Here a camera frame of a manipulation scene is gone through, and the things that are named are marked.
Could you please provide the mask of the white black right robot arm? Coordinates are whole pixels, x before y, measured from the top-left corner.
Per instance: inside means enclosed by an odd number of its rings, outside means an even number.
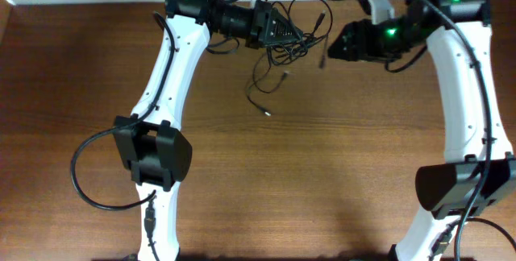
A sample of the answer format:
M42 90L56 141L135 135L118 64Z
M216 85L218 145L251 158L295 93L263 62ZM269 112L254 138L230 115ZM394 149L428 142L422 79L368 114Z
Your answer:
M444 163L415 177L418 212L391 260L438 260L458 248L464 227L515 190L515 154L501 122L490 59L489 0L359 0L366 18L347 24L328 55L389 65L418 48L438 75Z

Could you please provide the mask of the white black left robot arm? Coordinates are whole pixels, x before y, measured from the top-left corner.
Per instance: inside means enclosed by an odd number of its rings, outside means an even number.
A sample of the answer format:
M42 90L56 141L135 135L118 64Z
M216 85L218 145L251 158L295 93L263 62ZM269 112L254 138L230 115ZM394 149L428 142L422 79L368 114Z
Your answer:
M177 197L191 164L193 148L181 133L181 117L194 70L212 34L244 39L249 48L296 41L300 31L268 0L249 7L228 0L165 0L156 17L163 39L144 94L128 118L114 123L123 166L142 202L141 245L131 260L175 260Z

